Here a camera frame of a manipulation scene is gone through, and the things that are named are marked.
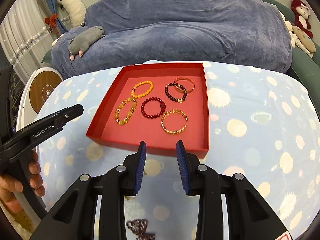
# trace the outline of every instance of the gold bracelet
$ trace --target gold bracelet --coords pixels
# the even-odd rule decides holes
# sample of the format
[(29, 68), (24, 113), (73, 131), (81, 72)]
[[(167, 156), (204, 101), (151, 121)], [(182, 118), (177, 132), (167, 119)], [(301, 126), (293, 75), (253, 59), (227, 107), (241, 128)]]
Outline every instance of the gold bracelet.
[[(130, 101), (133, 101), (132, 103), (132, 107), (130, 108), (129, 112), (127, 113), (127, 116), (119, 121), (119, 112), (121, 110), (121, 108), (128, 102)], [(137, 106), (137, 100), (135, 100), (134, 98), (127, 98), (126, 100), (124, 100), (123, 102), (121, 102), (121, 104), (118, 106), (117, 110), (116, 110), (116, 114), (115, 114), (115, 119), (116, 119), (116, 122), (119, 124), (119, 125), (124, 125), (125, 123), (127, 123), (133, 113), (133, 111), (136, 109), (136, 106)]]
[(182, 112), (181, 110), (178, 110), (178, 109), (172, 109), (172, 110), (169, 110), (168, 112), (166, 112), (163, 116), (162, 116), (162, 119), (161, 119), (161, 127), (162, 129), (166, 132), (166, 133), (170, 133), (170, 134), (179, 134), (179, 133), (182, 133), (185, 128), (187, 127), (187, 124), (184, 125), (184, 127), (180, 130), (177, 130), (177, 131), (169, 131), (167, 128), (164, 127), (163, 125), (163, 121), (164, 119), (166, 118), (167, 115), (169, 114), (181, 114), (184, 119), (186, 119), (186, 121), (188, 121), (188, 118), (187, 116), (184, 114), (184, 112)]
[[(189, 82), (193, 85), (193, 89), (186, 91), (187, 94), (188, 94), (188, 93), (191, 93), (193, 90), (195, 90), (196, 85), (195, 85), (190, 79), (188, 79), (188, 78), (177, 78), (177, 79), (174, 81), (174, 83), (176, 84), (177, 81), (179, 81), (179, 80), (187, 80), (187, 81), (189, 81)], [(179, 91), (180, 93), (184, 93), (184, 92), (185, 92), (185, 91), (184, 91), (181, 87), (179, 87), (179, 86), (174, 86), (174, 88), (175, 88), (177, 91)]]
[[(135, 95), (134, 95), (134, 92), (135, 92), (135, 90), (137, 89), (137, 87), (139, 87), (139, 86), (141, 86), (141, 85), (144, 85), (144, 84), (150, 84), (150, 88), (149, 88), (146, 92), (144, 92), (143, 94), (140, 94), (140, 95), (135, 96)], [(133, 87), (133, 89), (132, 89), (132, 91), (131, 91), (131, 97), (132, 97), (132, 98), (142, 98), (142, 97), (146, 96), (147, 94), (149, 94), (149, 93), (152, 91), (152, 89), (153, 89), (153, 83), (152, 83), (151, 81), (143, 81), (143, 82), (140, 82), (140, 83), (136, 84), (136, 85)]]

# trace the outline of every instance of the screw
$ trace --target screw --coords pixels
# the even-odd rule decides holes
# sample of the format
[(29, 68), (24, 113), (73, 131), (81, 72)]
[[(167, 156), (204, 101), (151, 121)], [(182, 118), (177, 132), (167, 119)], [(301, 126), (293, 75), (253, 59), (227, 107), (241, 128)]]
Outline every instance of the screw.
[(89, 179), (89, 175), (88, 174), (82, 174), (81, 176), (80, 176), (80, 180), (81, 181), (87, 181)]
[(244, 176), (243, 176), (241, 173), (236, 173), (236, 174), (235, 174), (235, 178), (236, 178), (237, 180), (243, 180)]
[(119, 165), (118, 167), (117, 167), (117, 171), (119, 171), (119, 172), (123, 172), (123, 171), (125, 171), (126, 170), (126, 167), (124, 166), (124, 165)]
[(199, 171), (206, 171), (208, 168), (207, 168), (207, 166), (205, 166), (205, 165), (203, 165), (203, 164), (200, 164), (199, 166), (198, 166), (198, 170)]

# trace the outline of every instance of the gray stuffed animal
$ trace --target gray stuffed animal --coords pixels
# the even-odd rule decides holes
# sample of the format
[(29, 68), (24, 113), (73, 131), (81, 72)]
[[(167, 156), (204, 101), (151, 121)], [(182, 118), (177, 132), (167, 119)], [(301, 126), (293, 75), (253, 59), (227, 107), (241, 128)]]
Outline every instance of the gray stuffed animal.
[(104, 30), (99, 25), (85, 30), (72, 39), (69, 43), (70, 60), (73, 61), (77, 54), (82, 57), (92, 44), (105, 36), (103, 33)]

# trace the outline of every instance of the wooden disc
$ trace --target wooden disc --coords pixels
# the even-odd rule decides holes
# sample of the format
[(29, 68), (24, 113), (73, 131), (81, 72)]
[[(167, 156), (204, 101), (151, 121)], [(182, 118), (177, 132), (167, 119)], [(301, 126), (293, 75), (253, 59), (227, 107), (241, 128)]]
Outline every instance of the wooden disc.
[(30, 87), (29, 97), (31, 106), (37, 114), (61, 82), (61, 78), (52, 71), (43, 71), (35, 77)]

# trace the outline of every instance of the bracelet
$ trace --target bracelet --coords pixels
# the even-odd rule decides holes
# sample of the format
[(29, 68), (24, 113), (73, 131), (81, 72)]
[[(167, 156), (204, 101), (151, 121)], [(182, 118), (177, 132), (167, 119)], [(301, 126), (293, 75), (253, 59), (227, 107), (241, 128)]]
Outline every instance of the bracelet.
[[(144, 106), (149, 102), (149, 101), (158, 101), (160, 103), (160, 108), (161, 108), (161, 111), (158, 113), (158, 114), (154, 114), (154, 115), (148, 115), (146, 114), (146, 112), (144, 111)], [(157, 117), (160, 117), (161, 115), (163, 115), (164, 113), (164, 110), (165, 110), (165, 103), (160, 99), (160, 98), (147, 98), (146, 100), (143, 101), (142, 105), (141, 105), (141, 113), (144, 117), (146, 118), (151, 118), (151, 119), (154, 119), (154, 118), (157, 118)]]
[[(179, 87), (179, 88), (181, 88), (182, 89), (182, 91), (184, 91), (183, 93), (184, 93), (184, 95), (183, 95), (183, 97), (182, 98), (174, 98), (172, 95), (170, 95), (169, 94), (169, 92), (168, 92), (168, 86), (177, 86), (177, 87)], [(186, 98), (187, 98), (187, 91), (186, 91), (186, 89), (184, 88), (184, 86), (182, 86), (182, 85), (179, 85), (178, 83), (169, 83), (169, 84), (167, 84), (165, 87), (164, 87), (164, 91), (165, 91), (165, 94), (167, 95), (167, 97), (170, 99), (170, 100), (172, 100), (172, 101), (174, 101), (174, 102), (179, 102), (179, 103), (182, 103), (184, 100), (186, 100)]]
[[(195, 90), (195, 84), (190, 80), (190, 79), (188, 79), (188, 78), (176, 78), (176, 80), (174, 81), (174, 83), (177, 83), (177, 81), (179, 81), (179, 80), (187, 80), (187, 81), (189, 81), (192, 85), (193, 85), (193, 89), (191, 89), (191, 90), (187, 90), (186, 92), (187, 93), (191, 93), (193, 90)], [(181, 93), (184, 93), (184, 91), (180, 88), (180, 87), (178, 87), (178, 86), (174, 86), (174, 88), (177, 90), (177, 91), (179, 91), (179, 92), (181, 92)]]
[[(119, 121), (119, 112), (121, 110), (121, 108), (128, 102), (130, 101), (133, 101), (132, 102), (132, 107), (130, 108), (129, 112), (127, 113), (126, 117)], [(133, 113), (133, 111), (135, 110), (137, 106), (137, 100), (135, 100), (134, 98), (127, 98), (126, 100), (124, 100), (123, 102), (121, 102), (121, 104), (118, 106), (117, 110), (116, 110), (116, 114), (115, 114), (115, 119), (116, 119), (116, 122), (119, 124), (119, 125), (124, 125), (125, 123), (127, 123)]]
[(163, 130), (166, 132), (166, 133), (170, 133), (170, 134), (179, 134), (179, 133), (182, 133), (185, 128), (187, 127), (187, 124), (184, 125), (184, 127), (180, 130), (177, 130), (177, 131), (169, 131), (167, 128), (164, 127), (163, 125), (163, 121), (164, 119), (166, 118), (167, 115), (169, 114), (181, 114), (184, 119), (186, 119), (186, 121), (188, 121), (188, 118), (187, 116), (181, 111), (181, 110), (178, 110), (178, 109), (173, 109), (173, 110), (169, 110), (168, 112), (166, 112), (163, 116), (162, 116), (162, 119), (161, 119), (161, 127), (163, 128)]
[[(135, 95), (134, 95), (134, 92), (135, 92), (135, 90), (137, 89), (137, 87), (139, 87), (139, 86), (141, 86), (141, 85), (144, 85), (144, 84), (150, 84), (150, 88), (149, 88), (146, 92), (144, 92), (143, 94), (140, 94), (140, 95), (135, 96)], [(132, 91), (131, 91), (131, 97), (133, 97), (133, 98), (142, 98), (142, 97), (146, 96), (147, 94), (149, 94), (149, 93), (152, 91), (152, 89), (153, 89), (153, 83), (152, 83), (151, 81), (143, 81), (143, 82), (140, 82), (140, 83), (136, 84), (136, 85), (133, 87), (133, 89), (132, 89)]]

